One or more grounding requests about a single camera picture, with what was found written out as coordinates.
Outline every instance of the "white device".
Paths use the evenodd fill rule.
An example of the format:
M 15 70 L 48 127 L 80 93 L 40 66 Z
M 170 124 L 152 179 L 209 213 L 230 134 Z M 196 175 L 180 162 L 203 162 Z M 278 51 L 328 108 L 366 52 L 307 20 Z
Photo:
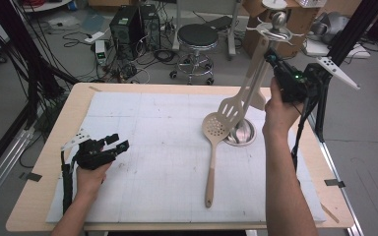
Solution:
M 81 129 L 71 141 L 67 142 L 64 146 L 61 147 L 62 151 L 65 151 L 68 148 L 79 145 L 86 140 L 90 140 L 91 136 L 84 129 Z
M 346 85 L 351 86 L 353 89 L 359 90 L 360 86 L 355 83 L 346 73 L 340 69 L 330 58 L 328 57 L 318 57 L 318 64 L 324 67 L 334 78 L 346 83 Z
M 99 65 L 106 63 L 106 48 L 104 40 L 97 40 L 94 42 L 94 55 L 96 56 Z

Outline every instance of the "table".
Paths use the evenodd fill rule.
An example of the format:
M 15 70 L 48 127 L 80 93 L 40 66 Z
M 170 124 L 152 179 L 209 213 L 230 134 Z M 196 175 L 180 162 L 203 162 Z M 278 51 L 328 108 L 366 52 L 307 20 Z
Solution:
M 73 87 L 60 116 L 45 144 L 33 173 L 42 175 L 39 182 L 29 181 L 24 187 L 8 221 L 9 231 L 50 231 L 54 224 L 46 223 L 53 199 L 57 177 L 60 174 L 60 147 L 79 130 L 92 97 L 98 91 L 224 94 L 233 96 L 238 87 L 167 86 L 167 85 L 113 85 L 77 84 Z M 270 96 L 268 88 L 262 88 Z M 327 221 L 318 228 L 350 228 L 354 222 L 346 201 L 336 186 L 326 186 L 324 180 L 334 179 L 315 135 L 306 124 L 301 138 L 301 151 L 319 195 Z M 190 229 L 263 229 L 265 224 L 249 223 L 87 223 L 86 230 L 190 230 Z

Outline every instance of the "black stool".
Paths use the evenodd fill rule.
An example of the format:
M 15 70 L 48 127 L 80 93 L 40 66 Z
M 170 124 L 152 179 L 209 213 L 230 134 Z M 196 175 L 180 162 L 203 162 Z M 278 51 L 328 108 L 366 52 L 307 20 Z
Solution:
M 199 77 L 206 74 L 211 76 L 207 84 L 214 83 L 214 62 L 207 55 L 200 51 L 212 49 L 218 44 L 218 33 L 210 27 L 192 24 L 181 27 L 177 32 L 177 40 L 180 44 L 192 49 L 193 52 L 179 58 L 176 68 L 188 74 L 188 85 L 192 85 L 192 77 Z M 170 72 L 172 79 L 176 78 L 177 71 Z

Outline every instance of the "power strip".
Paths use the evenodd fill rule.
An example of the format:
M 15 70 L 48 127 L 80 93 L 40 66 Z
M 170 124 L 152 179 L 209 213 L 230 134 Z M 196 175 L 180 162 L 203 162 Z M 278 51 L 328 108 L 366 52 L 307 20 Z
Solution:
M 86 42 L 93 42 L 93 41 L 97 40 L 98 38 L 102 37 L 104 34 L 105 33 L 98 31 L 98 32 L 94 33 L 91 38 L 89 38 L 89 37 L 85 38 L 85 41 Z

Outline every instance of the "spoon head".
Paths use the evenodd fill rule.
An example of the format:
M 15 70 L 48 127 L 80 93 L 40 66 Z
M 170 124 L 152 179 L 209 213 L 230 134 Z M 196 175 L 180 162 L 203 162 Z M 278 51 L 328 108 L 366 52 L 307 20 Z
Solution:
M 219 121 L 221 114 L 214 112 L 207 115 L 202 122 L 202 131 L 211 143 L 219 143 L 229 135 L 229 129 Z

